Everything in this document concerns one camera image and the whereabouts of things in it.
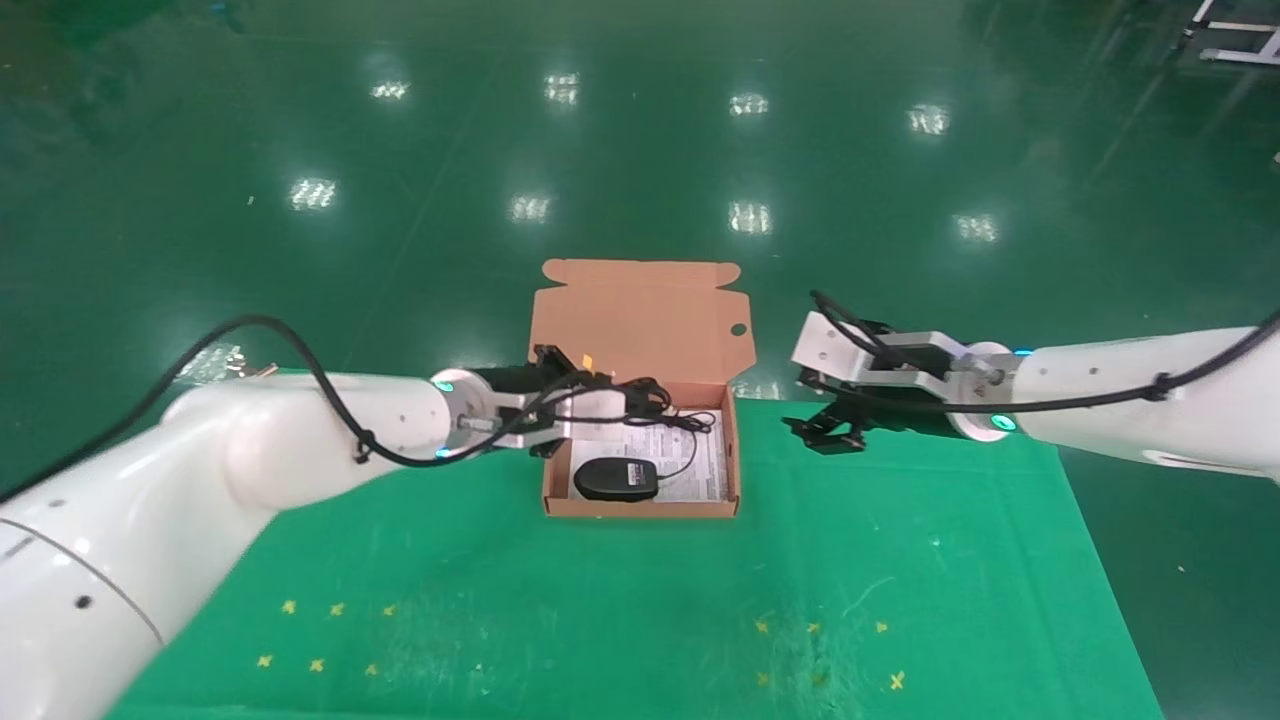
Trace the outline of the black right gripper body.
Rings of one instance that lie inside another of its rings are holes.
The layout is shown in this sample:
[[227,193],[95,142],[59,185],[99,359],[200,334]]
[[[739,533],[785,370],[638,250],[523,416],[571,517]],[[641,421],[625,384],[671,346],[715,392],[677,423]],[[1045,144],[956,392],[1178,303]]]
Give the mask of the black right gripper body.
[[913,432],[934,437],[965,437],[950,414],[933,409],[937,402],[861,395],[854,400],[861,423],[869,429]]

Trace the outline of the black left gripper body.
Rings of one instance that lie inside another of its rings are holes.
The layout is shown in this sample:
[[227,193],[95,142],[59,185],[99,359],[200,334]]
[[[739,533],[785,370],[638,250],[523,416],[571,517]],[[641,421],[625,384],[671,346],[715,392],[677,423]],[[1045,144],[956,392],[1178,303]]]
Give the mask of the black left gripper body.
[[480,400],[493,400],[498,395],[539,395],[548,386],[547,370],[536,364],[468,368],[467,373],[474,377],[468,383]]

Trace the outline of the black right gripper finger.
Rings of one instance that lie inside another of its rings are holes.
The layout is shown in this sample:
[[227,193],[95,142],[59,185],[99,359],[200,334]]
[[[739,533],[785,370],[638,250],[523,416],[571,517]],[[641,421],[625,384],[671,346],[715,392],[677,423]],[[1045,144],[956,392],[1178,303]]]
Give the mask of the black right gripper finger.
[[867,448],[868,414],[851,398],[837,398],[808,419],[785,416],[782,423],[815,454],[860,454]]

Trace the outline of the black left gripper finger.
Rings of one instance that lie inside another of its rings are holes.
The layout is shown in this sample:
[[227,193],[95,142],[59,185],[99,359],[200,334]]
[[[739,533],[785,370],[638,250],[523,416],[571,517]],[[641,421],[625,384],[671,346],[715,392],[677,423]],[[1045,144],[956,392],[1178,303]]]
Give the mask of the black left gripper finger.
[[540,395],[579,393],[608,389],[614,386],[611,375],[576,366],[554,345],[534,345],[534,369],[538,374],[536,392]]

